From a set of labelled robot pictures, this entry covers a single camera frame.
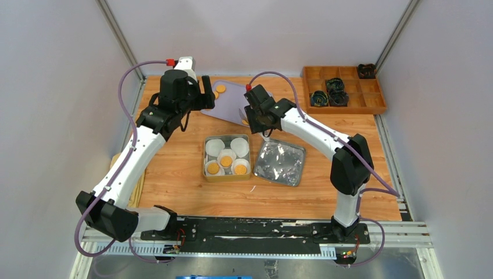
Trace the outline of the silver tin lid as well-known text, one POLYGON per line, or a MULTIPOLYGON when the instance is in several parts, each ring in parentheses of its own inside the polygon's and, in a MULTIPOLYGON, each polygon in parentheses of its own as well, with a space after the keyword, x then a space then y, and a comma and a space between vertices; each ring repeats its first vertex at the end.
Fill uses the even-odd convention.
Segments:
POLYGON ((253 174, 271 183, 297 187, 301 182, 305 159, 304 147, 270 139, 260 147, 253 174))

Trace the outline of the metal tongs grey handle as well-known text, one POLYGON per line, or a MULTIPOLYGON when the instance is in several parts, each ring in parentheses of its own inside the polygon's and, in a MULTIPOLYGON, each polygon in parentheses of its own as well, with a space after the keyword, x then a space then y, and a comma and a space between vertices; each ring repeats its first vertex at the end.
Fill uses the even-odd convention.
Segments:
MULTIPOLYGON (((240 117, 241 117, 241 122, 242 122, 242 120, 246 120, 249 123, 249 120, 247 118, 247 115, 246 115, 245 111, 243 109, 239 109, 238 111, 239 111, 239 114, 240 114, 240 117)), ((258 133, 258 135, 261 136, 264 141, 269 142, 272 131, 273 131, 272 129, 268 129, 268 130, 266 130, 264 132, 258 133)))

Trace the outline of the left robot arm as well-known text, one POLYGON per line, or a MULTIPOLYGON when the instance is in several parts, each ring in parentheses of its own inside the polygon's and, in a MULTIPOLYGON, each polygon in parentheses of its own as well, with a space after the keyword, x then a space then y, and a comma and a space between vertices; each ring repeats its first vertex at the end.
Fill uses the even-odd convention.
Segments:
POLYGON ((130 209, 127 204, 152 158, 176 130, 186 130, 190 113, 214 108, 210 78, 201 79, 198 82, 185 70, 165 71, 159 92, 152 95, 136 121, 126 154, 91 192, 77 195, 76 205, 87 226, 119 242, 142 231, 154 230, 164 240, 177 235, 176 213, 172 210, 163 206, 130 209))

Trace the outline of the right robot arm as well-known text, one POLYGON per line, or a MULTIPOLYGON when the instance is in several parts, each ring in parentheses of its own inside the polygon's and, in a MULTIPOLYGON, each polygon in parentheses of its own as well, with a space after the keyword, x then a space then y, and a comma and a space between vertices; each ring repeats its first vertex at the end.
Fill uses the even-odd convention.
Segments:
POLYGON ((329 129, 291 100, 275 101, 262 85, 251 88, 244 97, 248 102, 244 110, 252 133, 279 130, 292 134, 330 160, 330 182, 337 190, 336 210, 331 218, 332 235, 338 242, 348 242, 360 221, 359 195, 374 169, 366 138, 329 129))

